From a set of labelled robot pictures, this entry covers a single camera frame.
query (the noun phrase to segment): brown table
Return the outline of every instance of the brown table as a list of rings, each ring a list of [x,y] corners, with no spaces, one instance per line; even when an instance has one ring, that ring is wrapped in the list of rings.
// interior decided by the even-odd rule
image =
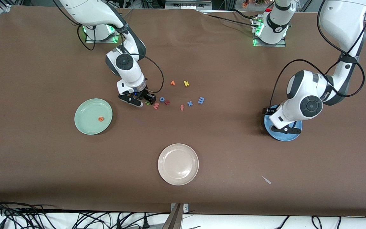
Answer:
[[[267,48],[253,47],[247,26],[194,10],[133,10],[126,20],[165,74],[157,97],[170,105],[155,110],[117,98],[119,78],[105,64],[114,45],[88,51],[56,8],[13,6],[0,18],[0,200],[85,210],[161,212],[182,202],[197,213],[366,215],[366,84],[304,121],[295,141],[276,141],[261,125],[286,63],[304,58],[324,70],[337,60],[316,16],[296,13],[287,47]],[[360,62],[366,73],[366,43]],[[156,90],[157,68],[139,64]],[[301,69],[313,70],[291,65],[274,103]],[[350,92],[360,81],[357,70]],[[77,107],[91,98],[107,100],[114,113],[95,136],[74,126]],[[194,105],[180,111],[188,101]],[[160,152],[177,142],[200,161],[196,178],[180,187],[157,171]]]

